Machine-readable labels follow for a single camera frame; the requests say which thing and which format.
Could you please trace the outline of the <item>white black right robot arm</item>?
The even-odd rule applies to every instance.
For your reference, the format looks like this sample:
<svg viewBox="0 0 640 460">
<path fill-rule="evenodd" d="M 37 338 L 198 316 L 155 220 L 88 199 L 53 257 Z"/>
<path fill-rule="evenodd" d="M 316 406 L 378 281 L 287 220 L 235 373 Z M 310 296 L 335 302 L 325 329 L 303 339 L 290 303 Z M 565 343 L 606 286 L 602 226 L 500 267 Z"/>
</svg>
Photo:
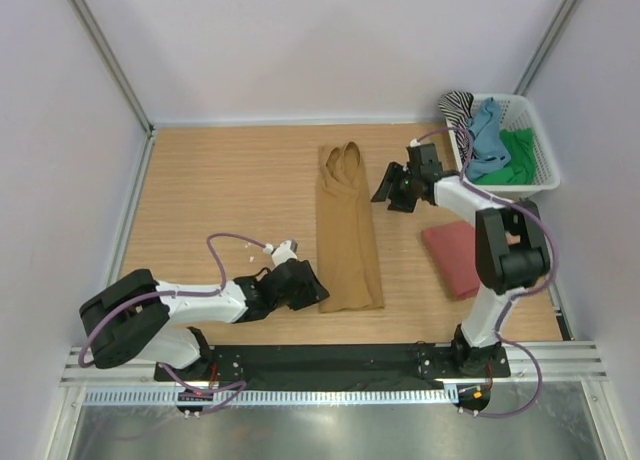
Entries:
<svg viewBox="0 0 640 460">
<path fill-rule="evenodd" d="M 416 140 L 408 161 L 392 162 L 373 194 L 390 211 L 411 213 L 418 201 L 446 208 L 474 228 L 474 266 L 480 287 L 469 316 L 456 327 L 451 342 L 452 367 L 464 376 L 480 376 L 502 346 L 502 324 L 511 305 L 551 273 L 552 261 L 532 202 L 513 202 L 471 184 L 460 173 L 444 170 L 436 147 Z"/>
</svg>

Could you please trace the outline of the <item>aluminium slotted rail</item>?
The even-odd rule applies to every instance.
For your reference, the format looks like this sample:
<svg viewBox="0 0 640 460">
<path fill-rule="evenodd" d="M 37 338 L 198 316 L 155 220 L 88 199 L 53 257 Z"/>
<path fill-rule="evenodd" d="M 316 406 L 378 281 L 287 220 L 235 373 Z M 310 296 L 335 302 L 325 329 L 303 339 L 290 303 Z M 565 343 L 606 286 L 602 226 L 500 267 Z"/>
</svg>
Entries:
<svg viewBox="0 0 640 460">
<path fill-rule="evenodd" d="M 302 392 L 247 390 L 226 391 L 206 397 L 186 393 L 179 387 L 104 387 L 87 390 L 86 406 L 175 406 L 209 407 L 221 403 L 231 406 L 338 406 L 456 404 L 454 387 L 417 391 Z"/>
</svg>

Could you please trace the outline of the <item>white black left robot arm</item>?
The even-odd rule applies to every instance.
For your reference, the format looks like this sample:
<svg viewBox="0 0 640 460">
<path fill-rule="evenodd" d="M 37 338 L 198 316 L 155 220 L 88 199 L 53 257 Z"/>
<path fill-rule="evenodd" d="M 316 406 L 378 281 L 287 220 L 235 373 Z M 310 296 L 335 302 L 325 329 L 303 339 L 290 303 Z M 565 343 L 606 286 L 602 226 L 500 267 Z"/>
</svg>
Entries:
<svg viewBox="0 0 640 460">
<path fill-rule="evenodd" d="M 295 258 L 222 285 L 171 284 L 138 269 L 80 307 L 87 343 L 78 364 L 105 370 L 145 359 L 199 380 L 212 356 L 197 323 L 254 322 L 282 306 L 296 311 L 328 297 L 309 261 Z"/>
</svg>

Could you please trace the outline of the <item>white perforated plastic basket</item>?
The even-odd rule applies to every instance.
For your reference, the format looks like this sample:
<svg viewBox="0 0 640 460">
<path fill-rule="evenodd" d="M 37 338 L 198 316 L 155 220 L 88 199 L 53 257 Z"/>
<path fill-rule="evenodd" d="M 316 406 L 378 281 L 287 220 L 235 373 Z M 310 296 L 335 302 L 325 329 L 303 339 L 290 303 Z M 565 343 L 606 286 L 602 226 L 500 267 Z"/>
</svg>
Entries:
<svg viewBox="0 0 640 460">
<path fill-rule="evenodd" d="M 532 104 L 523 96 L 450 91 L 438 100 L 456 165 L 471 183 L 519 198 L 560 185 L 560 174 Z"/>
</svg>

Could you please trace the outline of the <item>light blue garment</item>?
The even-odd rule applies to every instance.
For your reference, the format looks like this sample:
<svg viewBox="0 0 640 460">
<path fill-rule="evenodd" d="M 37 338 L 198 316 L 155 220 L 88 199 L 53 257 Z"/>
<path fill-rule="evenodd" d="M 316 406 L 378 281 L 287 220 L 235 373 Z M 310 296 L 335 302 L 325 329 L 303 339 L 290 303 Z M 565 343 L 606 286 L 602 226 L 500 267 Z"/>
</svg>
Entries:
<svg viewBox="0 0 640 460">
<path fill-rule="evenodd" d="M 488 97 L 468 121 L 468 131 L 472 137 L 472 158 L 466 168 L 466 176 L 471 181 L 502 169 L 511 160 L 500 136 L 501 117 L 501 105 L 493 97 Z"/>
</svg>

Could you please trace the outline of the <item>aluminium frame post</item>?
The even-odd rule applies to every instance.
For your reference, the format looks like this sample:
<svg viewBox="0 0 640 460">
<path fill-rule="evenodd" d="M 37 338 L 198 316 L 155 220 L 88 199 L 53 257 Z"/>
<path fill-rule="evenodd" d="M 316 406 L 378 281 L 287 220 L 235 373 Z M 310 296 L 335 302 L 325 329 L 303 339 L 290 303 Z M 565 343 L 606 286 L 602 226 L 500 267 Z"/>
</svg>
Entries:
<svg viewBox="0 0 640 460">
<path fill-rule="evenodd" d="M 107 72 L 112 77 L 115 85 L 121 92 L 129 109 L 142 127 L 147 136 L 151 136 L 154 132 L 154 126 L 144 107 L 142 106 L 138 96 L 136 95 L 125 71 L 118 61 L 107 37 L 102 31 L 94 13 L 91 10 L 87 0 L 68 0 L 72 10 L 77 16 L 81 26 L 85 30 L 89 40 L 100 56 Z"/>
<path fill-rule="evenodd" d="M 527 95 L 582 2 L 583 0 L 562 0 L 560 2 L 513 91 L 515 95 Z"/>
</svg>

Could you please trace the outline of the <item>right aluminium frame post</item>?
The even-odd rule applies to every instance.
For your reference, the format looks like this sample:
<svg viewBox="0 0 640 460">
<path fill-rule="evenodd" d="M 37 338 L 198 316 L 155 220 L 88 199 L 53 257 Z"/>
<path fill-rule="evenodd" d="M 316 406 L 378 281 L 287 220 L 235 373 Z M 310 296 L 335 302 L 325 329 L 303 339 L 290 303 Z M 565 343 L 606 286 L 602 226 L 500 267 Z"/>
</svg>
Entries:
<svg viewBox="0 0 640 460">
<path fill-rule="evenodd" d="M 515 95 L 527 95 L 582 2 L 583 0 L 562 0 L 560 2 L 513 91 Z"/>
</svg>

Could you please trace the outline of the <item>tan brown garment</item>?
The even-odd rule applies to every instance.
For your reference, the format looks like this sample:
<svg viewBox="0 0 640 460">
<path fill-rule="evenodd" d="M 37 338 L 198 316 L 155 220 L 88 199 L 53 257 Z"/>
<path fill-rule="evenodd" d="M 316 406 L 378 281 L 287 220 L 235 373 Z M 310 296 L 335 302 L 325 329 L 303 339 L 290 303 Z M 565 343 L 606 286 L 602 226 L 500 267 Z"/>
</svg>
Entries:
<svg viewBox="0 0 640 460">
<path fill-rule="evenodd" d="M 323 314 L 375 310 L 384 295 L 369 184 L 358 145 L 324 145 L 316 180 L 317 272 Z"/>
</svg>

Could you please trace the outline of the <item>striped black white garment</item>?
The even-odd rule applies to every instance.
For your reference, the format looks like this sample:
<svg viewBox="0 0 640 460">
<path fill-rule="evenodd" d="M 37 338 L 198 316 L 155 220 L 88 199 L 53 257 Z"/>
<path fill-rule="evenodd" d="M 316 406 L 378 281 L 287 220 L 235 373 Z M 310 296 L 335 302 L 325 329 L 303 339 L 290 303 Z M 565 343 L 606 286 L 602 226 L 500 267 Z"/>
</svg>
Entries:
<svg viewBox="0 0 640 460">
<path fill-rule="evenodd" d="M 471 92 L 460 90 L 446 92 L 438 100 L 438 108 L 449 125 L 449 132 L 454 134 L 461 169 L 468 165 L 469 154 L 472 152 L 469 126 L 473 101 L 474 95 Z"/>
</svg>

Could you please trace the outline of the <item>white paper scrap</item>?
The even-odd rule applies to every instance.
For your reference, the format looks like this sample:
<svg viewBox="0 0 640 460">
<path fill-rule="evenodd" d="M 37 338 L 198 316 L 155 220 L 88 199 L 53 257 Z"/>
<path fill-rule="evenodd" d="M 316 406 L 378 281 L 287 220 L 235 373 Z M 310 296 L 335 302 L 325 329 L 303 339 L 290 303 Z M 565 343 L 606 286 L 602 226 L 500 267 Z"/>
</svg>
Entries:
<svg viewBox="0 0 640 460">
<path fill-rule="evenodd" d="M 250 263 L 254 262 L 255 256 L 252 254 L 254 245 L 252 243 L 247 242 L 245 244 L 245 249 L 248 251 L 248 260 Z"/>
</svg>

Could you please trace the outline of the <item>left aluminium frame post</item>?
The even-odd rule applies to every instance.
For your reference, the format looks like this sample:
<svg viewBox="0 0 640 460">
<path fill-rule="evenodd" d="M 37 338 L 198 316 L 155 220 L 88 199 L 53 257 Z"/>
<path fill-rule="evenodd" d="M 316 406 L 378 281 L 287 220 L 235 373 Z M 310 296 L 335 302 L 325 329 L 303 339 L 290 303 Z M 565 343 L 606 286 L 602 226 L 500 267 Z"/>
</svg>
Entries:
<svg viewBox="0 0 640 460">
<path fill-rule="evenodd" d="M 112 77 L 115 85 L 121 92 L 129 109 L 142 127 L 147 136 L 151 136 L 154 132 L 154 126 L 144 107 L 142 106 L 138 96 L 136 95 L 125 71 L 118 61 L 107 37 L 102 31 L 94 13 L 91 10 L 87 0 L 68 0 L 72 10 L 77 16 L 81 26 L 85 30 L 89 40 L 100 56 L 107 72 Z"/>
</svg>

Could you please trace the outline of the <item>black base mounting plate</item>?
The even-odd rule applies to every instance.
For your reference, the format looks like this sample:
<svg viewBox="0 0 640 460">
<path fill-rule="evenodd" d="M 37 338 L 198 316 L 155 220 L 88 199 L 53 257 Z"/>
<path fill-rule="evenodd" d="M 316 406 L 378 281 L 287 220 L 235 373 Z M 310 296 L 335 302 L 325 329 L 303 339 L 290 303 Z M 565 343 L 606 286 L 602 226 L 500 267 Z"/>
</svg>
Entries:
<svg viewBox="0 0 640 460">
<path fill-rule="evenodd" d="M 489 354 L 477 366 L 462 370 L 451 346 L 418 341 L 409 344 L 334 345 L 218 345 L 203 352 L 191 365 L 173 371 L 184 381 L 237 379 L 257 381 L 268 376 L 298 375 L 315 380 L 356 374 L 398 373 L 421 379 L 471 378 L 490 374 L 495 379 L 511 376 L 504 348 Z"/>
</svg>

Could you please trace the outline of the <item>red graphic tank top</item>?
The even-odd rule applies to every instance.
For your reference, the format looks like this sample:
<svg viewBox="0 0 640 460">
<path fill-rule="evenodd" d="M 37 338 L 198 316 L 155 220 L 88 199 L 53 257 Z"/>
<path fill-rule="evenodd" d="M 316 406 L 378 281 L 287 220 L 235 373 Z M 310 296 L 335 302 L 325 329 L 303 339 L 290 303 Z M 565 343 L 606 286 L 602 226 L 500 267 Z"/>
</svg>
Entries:
<svg viewBox="0 0 640 460">
<path fill-rule="evenodd" d="M 475 268 L 475 230 L 465 221 L 426 228 L 421 240 L 455 300 L 474 298 L 480 287 Z"/>
</svg>

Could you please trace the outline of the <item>green garment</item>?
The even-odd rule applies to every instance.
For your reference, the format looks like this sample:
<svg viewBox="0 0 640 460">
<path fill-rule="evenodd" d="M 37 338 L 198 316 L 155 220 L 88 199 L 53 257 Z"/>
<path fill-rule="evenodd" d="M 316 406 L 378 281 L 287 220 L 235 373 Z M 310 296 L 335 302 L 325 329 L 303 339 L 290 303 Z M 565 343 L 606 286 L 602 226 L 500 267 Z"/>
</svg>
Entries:
<svg viewBox="0 0 640 460">
<path fill-rule="evenodd" d="M 537 172 L 533 130 L 531 128 L 513 131 L 503 129 L 500 136 L 511 155 L 511 160 L 502 169 L 472 182 L 483 186 L 531 185 Z"/>
</svg>

